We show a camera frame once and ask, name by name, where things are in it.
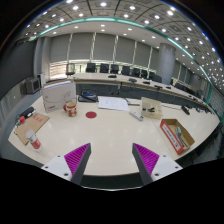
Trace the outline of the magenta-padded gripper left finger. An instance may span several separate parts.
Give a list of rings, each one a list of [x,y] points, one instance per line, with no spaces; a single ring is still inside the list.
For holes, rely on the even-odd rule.
[[[79,185],[90,154],[91,144],[87,143],[66,155],[55,156],[42,169]]]

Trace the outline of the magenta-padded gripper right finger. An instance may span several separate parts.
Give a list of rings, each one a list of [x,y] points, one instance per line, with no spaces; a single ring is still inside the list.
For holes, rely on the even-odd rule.
[[[182,169],[182,167],[168,155],[158,155],[137,143],[134,143],[132,146],[132,154],[144,185]]]

